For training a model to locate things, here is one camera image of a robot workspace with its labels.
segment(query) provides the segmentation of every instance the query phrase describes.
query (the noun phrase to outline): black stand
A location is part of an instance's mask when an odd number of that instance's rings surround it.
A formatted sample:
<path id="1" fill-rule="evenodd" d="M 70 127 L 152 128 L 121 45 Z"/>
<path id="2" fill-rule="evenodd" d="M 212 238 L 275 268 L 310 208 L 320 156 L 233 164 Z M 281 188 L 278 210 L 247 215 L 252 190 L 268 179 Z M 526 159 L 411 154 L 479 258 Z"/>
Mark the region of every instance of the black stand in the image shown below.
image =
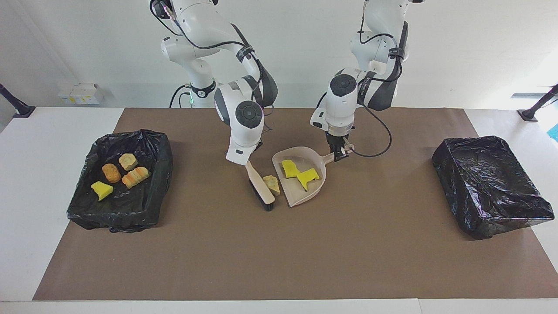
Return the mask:
<path id="1" fill-rule="evenodd" d="M 534 105 L 531 109 L 528 110 L 518 110 L 517 112 L 523 118 L 523 120 L 527 122 L 538 122 L 535 118 L 535 112 L 542 108 L 549 100 L 553 99 L 558 94 L 558 85 L 555 85 L 548 94 L 544 95 L 541 100 L 539 100 L 536 105 Z"/>
<path id="2" fill-rule="evenodd" d="M 20 101 L 2 84 L 0 84 L 0 94 L 16 109 L 16 114 L 13 115 L 14 118 L 29 118 L 35 110 L 35 106 L 28 106 L 25 102 Z"/>

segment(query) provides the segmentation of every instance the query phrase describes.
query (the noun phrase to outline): white table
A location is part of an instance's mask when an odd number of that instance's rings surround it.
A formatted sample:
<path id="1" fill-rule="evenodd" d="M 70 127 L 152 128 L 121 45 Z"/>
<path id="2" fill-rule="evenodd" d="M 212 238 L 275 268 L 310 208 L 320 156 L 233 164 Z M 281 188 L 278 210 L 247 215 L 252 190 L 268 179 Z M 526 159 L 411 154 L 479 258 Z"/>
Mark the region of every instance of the white table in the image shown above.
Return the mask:
<path id="1" fill-rule="evenodd" d="M 558 299 L 257 302 L 31 302 L 68 220 L 90 143 L 111 133 L 121 108 L 38 108 L 0 133 L 0 313 L 556 313 Z M 541 194 L 558 208 L 558 149 L 536 123 L 503 111 L 466 111 L 480 136 L 506 139 Z M 533 228 L 554 267 L 558 222 Z"/>

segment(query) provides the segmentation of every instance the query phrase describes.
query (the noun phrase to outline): food item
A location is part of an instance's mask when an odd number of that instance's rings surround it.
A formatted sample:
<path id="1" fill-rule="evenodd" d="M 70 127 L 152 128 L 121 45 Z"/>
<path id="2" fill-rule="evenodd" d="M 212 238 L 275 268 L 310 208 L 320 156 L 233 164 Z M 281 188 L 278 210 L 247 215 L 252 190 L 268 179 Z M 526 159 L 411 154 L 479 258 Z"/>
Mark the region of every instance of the food item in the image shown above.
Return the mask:
<path id="1" fill-rule="evenodd" d="M 300 183 L 302 184 L 302 187 L 304 187 L 304 190 L 307 192 L 308 192 L 308 182 L 320 179 L 320 176 L 318 175 L 316 169 L 314 168 L 305 171 L 303 173 L 299 173 L 296 177 L 299 179 Z"/>
<path id="2" fill-rule="evenodd" d="M 97 181 L 97 182 L 93 183 L 91 185 L 91 188 L 99 196 L 99 202 L 104 200 L 105 197 L 109 196 L 113 191 L 113 187 L 111 185 L 104 184 L 101 181 Z"/>
<path id="3" fill-rule="evenodd" d="M 118 168 L 116 168 L 116 166 L 113 164 L 104 165 L 103 173 L 105 174 L 105 177 L 107 178 L 108 182 L 111 183 L 118 183 L 120 179 L 122 179 L 122 176 L 118 171 Z"/>
<path id="4" fill-rule="evenodd" d="M 281 162 L 281 165 L 283 166 L 283 169 L 285 170 L 285 176 L 287 177 L 287 179 L 296 178 L 296 176 L 300 173 L 300 171 L 297 169 L 295 163 L 290 159 L 283 160 Z"/>
<path id="5" fill-rule="evenodd" d="M 124 183 L 128 189 L 131 189 L 147 179 L 149 175 L 149 171 L 146 168 L 138 167 L 128 172 L 128 174 L 122 178 L 122 183 Z"/>
<path id="6" fill-rule="evenodd" d="M 272 175 L 268 175 L 267 177 L 262 178 L 263 181 L 266 183 L 267 187 L 271 190 L 271 193 L 274 196 L 281 195 L 281 190 L 279 189 L 279 181 L 276 177 Z"/>
<path id="7" fill-rule="evenodd" d="M 133 154 L 124 154 L 120 156 L 118 162 L 126 171 L 130 171 L 138 165 L 138 160 Z"/>

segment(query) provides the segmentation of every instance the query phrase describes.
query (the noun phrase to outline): bread roll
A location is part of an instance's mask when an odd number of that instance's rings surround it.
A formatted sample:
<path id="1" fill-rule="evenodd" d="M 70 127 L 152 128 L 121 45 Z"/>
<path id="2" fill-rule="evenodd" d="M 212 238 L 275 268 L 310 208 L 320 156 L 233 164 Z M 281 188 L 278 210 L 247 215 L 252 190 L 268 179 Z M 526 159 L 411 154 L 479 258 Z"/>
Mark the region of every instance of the bread roll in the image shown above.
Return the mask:
<path id="1" fill-rule="evenodd" d="M 118 162 L 126 171 L 130 171 L 138 165 L 138 160 L 133 154 L 124 154 L 120 156 Z"/>
<path id="2" fill-rule="evenodd" d="M 118 181 L 120 181 L 120 179 L 122 178 L 120 172 L 118 171 L 118 168 L 116 168 L 116 166 L 113 164 L 104 165 L 103 173 L 105 174 L 108 182 L 111 183 L 118 183 Z"/>
<path id="3" fill-rule="evenodd" d="M 149 178 L 149 176 L 150 174 L 147 168 L 138 167 L 125 175 L 122 178 L 122 183 L 124 183 L 128 189 L 131 189 L 140 184 L 143 180 Z"/>

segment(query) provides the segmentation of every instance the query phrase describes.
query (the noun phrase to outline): teal object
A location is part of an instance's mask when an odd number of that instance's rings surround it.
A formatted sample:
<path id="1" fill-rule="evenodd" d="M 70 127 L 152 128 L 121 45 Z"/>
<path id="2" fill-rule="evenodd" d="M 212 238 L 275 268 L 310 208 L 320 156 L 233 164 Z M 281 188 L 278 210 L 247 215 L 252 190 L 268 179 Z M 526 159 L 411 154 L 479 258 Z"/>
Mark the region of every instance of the teal object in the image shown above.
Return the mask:
<path id="1" fill-rule="evenodd" d="M 549 136 L 558 142 L 558 124 L 550 129 Z"/>

